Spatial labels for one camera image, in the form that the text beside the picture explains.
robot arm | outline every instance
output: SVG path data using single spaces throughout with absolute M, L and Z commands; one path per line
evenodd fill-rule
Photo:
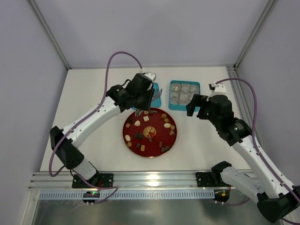
M 154 73 L 136 74 L 125 88 L 123 85 L 112 86 L 107 91 L 102 105 L 97 104 L 81 118 L 63 129 L 59 129 L 57 126 L 53 127 L 50 130 L 52 150 L 68 131 L 71 132 L 56 151 L 56 155 L 64 166 L 69 170 L 76 171 L 90 184 L 97 186 L 99 182 L 98 171 L 78 148 L 102 124 L 124 110 L 132 107 L 139 110 L 149 110 L 155 79 Z
M 214 176 L 217 178 L 216 182 L 236 187 L 257 203 L 259 211 L 267 220 L 275 223 L 299 206 L 285 186 L 298 197 L 300 186 L 294 186 L 280 172 L 260 145 L 258 145 L 259 152 L 255 150 L 251 137 L 252 130 L 245 121 L 234 117 L 232 103 L 225 95 L 225 86 L 222 83 L 213 83 L 210 84 L 210 89 L 212 93 L 209 96 L 194 95 L 190 104 L 186 106 L 187 115 L 192 116 L 195 107 L 200 107 L 197 117 L 209 120 L 219 136 L 245 159 L 258 178 L 258 180 L 251 179 L 238 172 L 231 164 L 222 162 L 212 168 L 212 171 L 216 171 L 217 168 L 218 174 Z M 275 177 L 271 169 L 283 182 Z

teal plastic bin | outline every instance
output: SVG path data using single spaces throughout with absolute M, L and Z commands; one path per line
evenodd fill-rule
M 199 82 L 193 82 L 193 81 L 175 81 L 175 80 L 170 82 L 170 86 L 169 86 L 169 109 L 170 110 L 176 110 L 176 111 L 187 111 L 185 105 L 173 105 L 173 104 L 170 103 L 171 84 L 172 83 L 180 83 L 180 84 L 188 83 L 188 84 L 191 84 L 191 85 L 198 85 L 199 94 L 201 93 L 200 83 Z M 200 107 L 196 107 L 195 112 L 199 111 L 199 109 L 200 109 Z

blue tray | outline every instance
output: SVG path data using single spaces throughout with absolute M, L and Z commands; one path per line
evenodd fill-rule
M 154 90 L 158 89 L 159 90 L 159 85 L 158 83 L 154 83 L 153 84 L 153 88 Z M 151 103 L 151 107 L 155 107 L 155 108 L 159 108 L 161 107 L 161 100 L 160 100 L 160 97 L 158 99 L 156 99 L 154 102 Z
M 193 82 L 193 81 L 171 81 L 170 82 L 170 87 L 169 87 L 169 109 L 171 110 L 176 110 L 176 111 L 187 111 L 186 106 L 185 105 L 173 105 L 170 103 L 170 93 L 171 93 L 171 84 L 172 83 L 188 83 L 188 84 L 194 84 L 194 85 L 198 85 L 199 86 L 199 93 L 201 93 L 201 88 L 200 88 L 200 83 L 199 82 Z M 196 107 L 195 108 L 195 112 L 199 111 L 200 107 Z

table top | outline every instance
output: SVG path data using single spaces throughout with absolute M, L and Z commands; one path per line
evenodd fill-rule
M 163 89 L 160 109 L 167 111 L 177 125 L 177 139 L 172 149 L 159 157 L 145 158 L 134 154 L 125 145 L 122 128 L 132 113 L 127 110 L 107 121 L 91 134 L 79 150 L 100 171 L 180 171 L 210 170 L 212 166 L 227 161 L 237 169 L 249 169 L 245 160 L 223 141 L 208 120 L 199 120 L 196 113 L 187 117 L 186 112 L 168 109 L 168 92 L 171 80 L 196 81 L 201 94 L 209 95 L 209 83 L 228 78 L 225 67 L 158 67 L 146 71 L 157 74 L 156 82 Z M 136 68 L 110 69 L 108 88 L 132 79 Z M 72 69 L 68 71 L 53 126 L 63 128 L 94 107 L 102 98 L 105 69 Z M 240 117 L 233 90 L 225 83 L 227 96 L 232 101 L 236 117 Z M 52 153 L 48 141 L 40 171 L 48 171 Z M 52 169 L 62 166 L 55 157 Z

gray wall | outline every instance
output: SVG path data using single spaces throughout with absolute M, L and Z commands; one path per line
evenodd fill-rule
M 20 222 L 67 70 L 25 0 L 0 1 L 0 221 Z
M 240 77 L 250 81 L 257 93 L 257 126 L 262 145 L 279 169 L 297 185 L 300 185 L 299 9 L 299 0 L 278 1 L 239 68 Z M 250 92 L 247 97 L 253 102 Z
M 69 65 L 235 63 L 267 0 L 36 0 Z M 113 66 L 132 66 L 116 57 Z

